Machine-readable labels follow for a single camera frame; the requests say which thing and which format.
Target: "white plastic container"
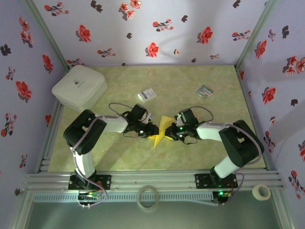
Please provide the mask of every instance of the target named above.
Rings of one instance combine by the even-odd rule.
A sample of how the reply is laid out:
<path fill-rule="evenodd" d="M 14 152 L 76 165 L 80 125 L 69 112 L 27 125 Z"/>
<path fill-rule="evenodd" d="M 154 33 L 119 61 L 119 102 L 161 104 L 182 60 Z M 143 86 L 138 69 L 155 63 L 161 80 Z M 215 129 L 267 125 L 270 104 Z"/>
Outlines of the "white plastic container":
<path fill-rule="evenodd" d="M 91 109 L 106 91 L 105 77 L 82 65 L 73 67 L 52 89 L 64 106 L 82 112 Z"/>

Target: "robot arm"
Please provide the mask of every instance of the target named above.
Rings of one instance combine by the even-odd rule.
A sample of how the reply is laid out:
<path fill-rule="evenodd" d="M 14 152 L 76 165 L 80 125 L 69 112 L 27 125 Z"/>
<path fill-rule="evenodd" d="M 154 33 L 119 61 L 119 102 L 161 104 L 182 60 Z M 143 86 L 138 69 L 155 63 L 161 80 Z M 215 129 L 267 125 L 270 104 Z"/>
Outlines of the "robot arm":
<path fill-rule="evenodd" d="M 86 133 L 84 128 L 90 128 L 86 135 L 84 135 Z M 139 137 L 147 138 L 151 135 L 157 135 L 159 128 L 150 122 L 147 110 L 136 104 L 130 112 L 124 112 L 123 115 L 117 116 L 100 116 L 90 110 L 85 110 L 65 130 L 63 137 L 71 150 L 75 150 L 76 175 L 81 187 L 86 189 L 94 187 L 84 177 L 95 181 L 96 170 L 92 161 L 92 149 L 101 134 L 107 132 L 127 133 L 129 131 L 135 131 Z"/>
<path fill-rule="evenodd" d="M 185 137 L 190 136 L 195 139 L 216 140 L 224 144 L 228 156 L 211 169 L 211 179 L 214 183 L 249 164 L 264 151 L 262 143 L 243 120 L 238 120 L 232 125 L 205 121 L 199 123 L 189 108 L 180 111 L 175 120 L 176 122 L 165 131 L 165 135 L 173 140 L 185 143 Z"/>

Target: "yellow cloth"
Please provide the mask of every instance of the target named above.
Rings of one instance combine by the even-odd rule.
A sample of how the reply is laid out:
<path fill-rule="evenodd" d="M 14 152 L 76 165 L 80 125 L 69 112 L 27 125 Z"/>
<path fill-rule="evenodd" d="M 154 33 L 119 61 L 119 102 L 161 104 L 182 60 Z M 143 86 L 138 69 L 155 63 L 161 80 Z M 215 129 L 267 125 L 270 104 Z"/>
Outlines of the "yellow cloth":
<path fill-rule="evenodd" d="M 159 134 L 148 137 L 148 138 L 154 138 L 154 137 L 156 138 L 154 141 L 154 146 L 153 146 L 154 149 L 156 148 L 156 146 L 159 144 L 159 142 L 162 140 L 163 137 L 166 137 L 166 138 L 172 140 L 171 137 L 165 136 L 165 130 L 166 130 L 166 128 L 171 126 L 172 123 L 174 123 L 174 122 L 175 122 L 175 120 L 173 118 L 162 115 L 160 125 L 159 125 Z"/>

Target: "purple wall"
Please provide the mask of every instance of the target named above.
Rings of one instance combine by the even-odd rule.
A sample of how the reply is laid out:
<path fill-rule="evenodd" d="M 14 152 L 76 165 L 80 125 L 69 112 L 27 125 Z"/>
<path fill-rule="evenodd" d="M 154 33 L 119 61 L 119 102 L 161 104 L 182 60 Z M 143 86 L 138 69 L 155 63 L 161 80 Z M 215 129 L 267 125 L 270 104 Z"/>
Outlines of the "purple wall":
<path fill-rule="evenodd" d="M 101 66 L 235 64 L 266 0 L 34 2 L 70 65 Z"/>
<path fill-rule="evenodd" d="M 279 1 L 240 67 L 295 226 L 305 218 L 305 1 Z"/>
<path fill-rule="evenodd" d="M 0 222 L 8 228 L 15 190 L 34 172 L 55 102 L 51 89 L 64 68 L 23 3 L 1 1 L 0 21 Z"/>

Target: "tape roll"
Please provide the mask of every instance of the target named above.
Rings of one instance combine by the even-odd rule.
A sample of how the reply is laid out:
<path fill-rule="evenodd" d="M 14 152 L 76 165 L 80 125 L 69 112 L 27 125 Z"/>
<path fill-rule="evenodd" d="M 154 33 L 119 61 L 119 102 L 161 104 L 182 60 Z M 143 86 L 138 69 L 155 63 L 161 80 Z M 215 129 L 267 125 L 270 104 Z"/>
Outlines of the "tape roll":
<path fill-rule="evenodd" d="M 252 194 L 259 201 L 268 200 L 271 197 L 270 189 L 266 185 L 255 185 Z"/>
<path fill-rule="evenodd" d="M 141 202 L 140 202 L 141 196 L 142 196 L 142 194 L 143 194 L 145 191 L 151 191 L 151 192 L 153 192 L 153 193 L 155 194 L 155 196 L 156 196 L 156 202 L 154 202 L 154 204 L 151 205 L 150 207 L 146 207 L 146 206 L 142 205 Z M 139 208 L 140 208 L 142 211 L 144 211 L 144 212 L 153 212 L 153 211 L 156 209 L 156 207 L 158 206 L 159 200 L 160 200 L 160 196 L 159 196 L 159 193 L 158 193 L 158 191 L 156 190 L 156 188 L 153 187 L 153 186 L 151 186 L 151 185 L 147 185 L 147 186 L 142 187 L 142 188 L 139 190 L 139 192 L 138 192 L 138 194 L 137 194 L 137 200 L 136 200 L 136 201 L 137 201 L 137 205 L 139 206 Z"/>

